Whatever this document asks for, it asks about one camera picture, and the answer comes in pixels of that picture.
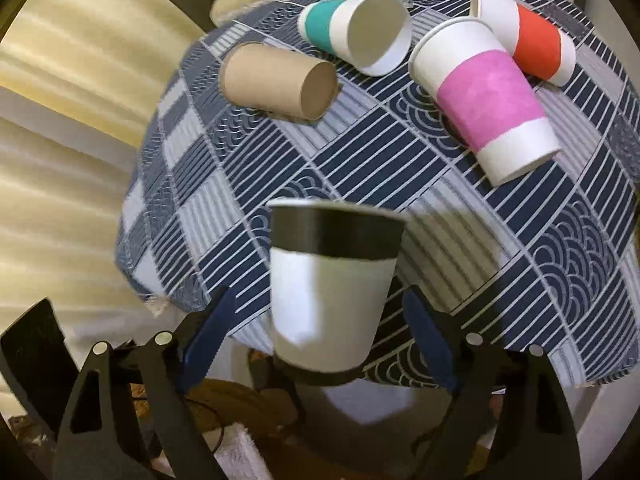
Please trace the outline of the black and white paper cup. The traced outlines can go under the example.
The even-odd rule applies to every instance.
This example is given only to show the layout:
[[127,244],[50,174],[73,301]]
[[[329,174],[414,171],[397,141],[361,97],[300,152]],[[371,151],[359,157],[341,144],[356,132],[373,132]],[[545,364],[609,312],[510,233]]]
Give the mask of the black and white paper cup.
[[267,205],[274,362],[300,384],[347,384],[371,350],[406,219],[332,200]]

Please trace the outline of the pink and white paper cup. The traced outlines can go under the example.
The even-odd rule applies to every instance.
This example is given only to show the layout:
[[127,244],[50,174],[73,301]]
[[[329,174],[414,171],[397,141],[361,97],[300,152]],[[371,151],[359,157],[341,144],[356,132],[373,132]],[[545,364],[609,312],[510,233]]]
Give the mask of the pink and white paper cup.
[[534,90],[478,18],[453,18],[427,32],[411,52],[409,73],[457,128],[491,185],[561,151]]

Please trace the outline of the brown kraft paper cup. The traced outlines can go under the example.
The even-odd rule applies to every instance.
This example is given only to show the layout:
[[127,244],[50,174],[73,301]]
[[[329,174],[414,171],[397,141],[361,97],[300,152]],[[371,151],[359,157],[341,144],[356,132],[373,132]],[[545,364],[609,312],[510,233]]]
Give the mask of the brown kraft paper cup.
[[249,42],[220,66],[219,87],[233,104],[317,120],[340,92],[334,65],[296,51]]

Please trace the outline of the red and white paper cup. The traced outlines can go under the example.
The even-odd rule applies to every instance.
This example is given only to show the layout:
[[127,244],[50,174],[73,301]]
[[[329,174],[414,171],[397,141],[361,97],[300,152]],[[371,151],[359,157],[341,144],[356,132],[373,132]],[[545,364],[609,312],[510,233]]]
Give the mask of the red and white paper cup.
[[576,65],[574,42],[515,0],[471,0],[470,15],[485,22],[526,74],[562,87]]

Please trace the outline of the teal and white paper cup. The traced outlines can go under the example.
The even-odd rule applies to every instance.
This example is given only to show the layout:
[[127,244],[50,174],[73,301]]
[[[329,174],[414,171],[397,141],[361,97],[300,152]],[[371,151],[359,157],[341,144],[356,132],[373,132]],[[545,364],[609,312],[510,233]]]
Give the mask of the teal and white paper cup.
[[400,0],[322,0],[297,19],[303,40],[370,77],[391,73],[412,43],[412,21]]

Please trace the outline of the blue patterned tablecloth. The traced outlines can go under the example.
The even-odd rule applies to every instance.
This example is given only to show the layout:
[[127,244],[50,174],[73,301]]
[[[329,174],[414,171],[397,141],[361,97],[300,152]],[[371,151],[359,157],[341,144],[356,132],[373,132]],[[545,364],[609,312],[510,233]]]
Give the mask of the blue patterned tablecloth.
[[[562,153],[492,186],[426,92],[399,67],[337,64],[341,92],[318,122],[243,110],[218,73],[239,44],[313,54],[298,14],[320,0],[265,0],[195,41],[146,130],[119,220],[116,264],[142,299],[185,311],[236,293],[230,333],[271,350],[268,202],[332,198],[404,212],[396,278],[364,364],[375,382],[431,385],[401,313],[405,286],[492,344],[539,344],[563,382],[604,384],[639,361],[639,96],[586,14],[567,0],[516,0],[574,42],[554,88],[530,83]],[[470,0],[413,0],[423,35]]]

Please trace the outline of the cream curtain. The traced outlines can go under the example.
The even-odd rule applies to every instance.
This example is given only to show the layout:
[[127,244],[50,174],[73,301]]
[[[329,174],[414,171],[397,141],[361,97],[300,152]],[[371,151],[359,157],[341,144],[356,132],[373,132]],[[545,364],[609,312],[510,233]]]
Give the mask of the cream curtain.
[[70,352],[157,320],[116,269],[143,133],[200,30],[168,0],[27,0],[1,40],[1,322],[49,299]]

